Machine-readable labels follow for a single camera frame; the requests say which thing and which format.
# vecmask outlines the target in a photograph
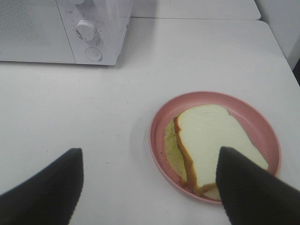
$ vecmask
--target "white table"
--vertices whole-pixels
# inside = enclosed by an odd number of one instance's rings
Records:
[[[254,0],[135,0],[133,17],[259,20]]]
[[[156,110],[189,91],[236,96],[259,110],[282,147],[279,177],[300,188],[300,89],[261,21],[132,19],[115,67],[0,64],[0,193],[82,147],[85,180],[71,225],[222,224],[157,169]]]

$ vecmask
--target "plate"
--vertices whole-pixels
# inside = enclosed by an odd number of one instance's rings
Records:
[[[278,138],[270,123],[248,103],[227,94],[212,91],[197,91],[179,95],[166,102],[155,114],[149,132],[149,144],[154,161],[161,173],[178,189],[186,194],[206,202],[218,203],[205,196],[194,195],[188,188],[179,185],[180,177],[171,168],[165,154],[165,127],[178,114],[188,108],[217,104],[225,107],[244,128],[252,144],[268,162],[268,171],[277,175],[281,163],[281,151]]]

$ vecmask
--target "microwave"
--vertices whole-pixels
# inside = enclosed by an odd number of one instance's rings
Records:
[[[115,65],[133,0],[0,0],[0,60]]]

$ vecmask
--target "bread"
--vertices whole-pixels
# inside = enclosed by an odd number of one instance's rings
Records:
[[[165,154],[172,169],[180,176],[179,185],[186,188],[188,186],[187,172],[184,167],[182,153],[177,145],[173,120],[165,128]],[[203,195],[214,200],[221,200],[217,187],[203,193]]]
[[[189,108],[174,118],[174,128],[188,187],[197,195],[216,188],[216,168],[222,146],[233,147],[263,169],[268,168],[239,122],[220,105]]]

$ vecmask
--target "white bread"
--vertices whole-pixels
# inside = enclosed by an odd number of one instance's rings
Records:
[[[233,147],[263,169],[268,168],[239,122],[220,105],[189,108],[174,118],[174,128],[188,187],[198,195],[216,187],[216,168],[222,146]]]

